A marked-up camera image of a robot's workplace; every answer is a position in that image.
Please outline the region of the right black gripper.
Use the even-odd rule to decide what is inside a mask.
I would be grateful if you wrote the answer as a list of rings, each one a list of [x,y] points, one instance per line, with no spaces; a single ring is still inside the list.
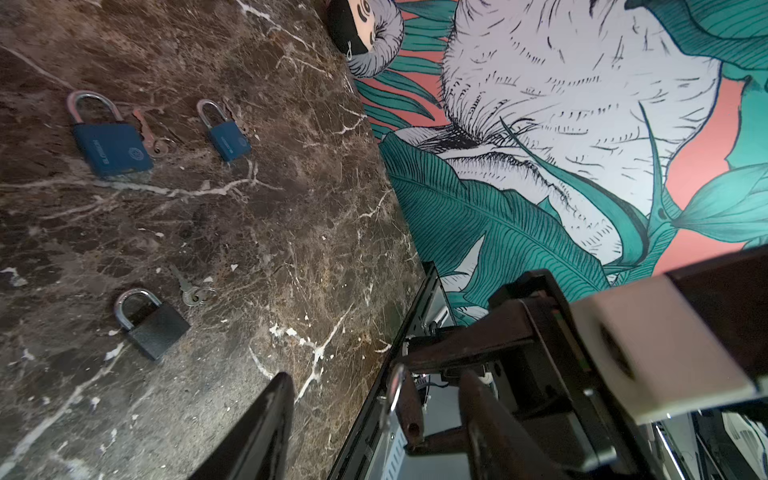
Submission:
[[[488,313],[462,326],[430,276],[395,338],[395,365],[413,375],[432,479],[466,462],[473,479],[632,479],[631,430],[576,337],[553,276],[501,287]]]

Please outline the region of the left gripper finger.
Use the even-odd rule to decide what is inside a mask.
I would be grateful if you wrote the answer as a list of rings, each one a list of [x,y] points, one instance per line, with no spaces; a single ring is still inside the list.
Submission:
[[[282,479],[294,408],[292,377],[273,377],[193,479]]]

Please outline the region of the small black padlock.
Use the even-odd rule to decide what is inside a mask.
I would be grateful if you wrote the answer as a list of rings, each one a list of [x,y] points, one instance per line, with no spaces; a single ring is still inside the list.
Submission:
[[[148,299],[154,310],[138,324],[124,312],[125,302],[136,295]],[[149,359],[160,360],[191,328],[190,323],[169,303],[162,302],[145,288],[132,288],[121,293],[114,302],[114,315],[132,343]]]

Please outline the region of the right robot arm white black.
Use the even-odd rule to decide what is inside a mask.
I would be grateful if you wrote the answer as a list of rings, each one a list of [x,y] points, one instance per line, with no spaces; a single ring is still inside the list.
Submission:
[[[767,251],[568,301],[522,274],[467,327],[413,339],[380,424],[473,479],[763,479]]]

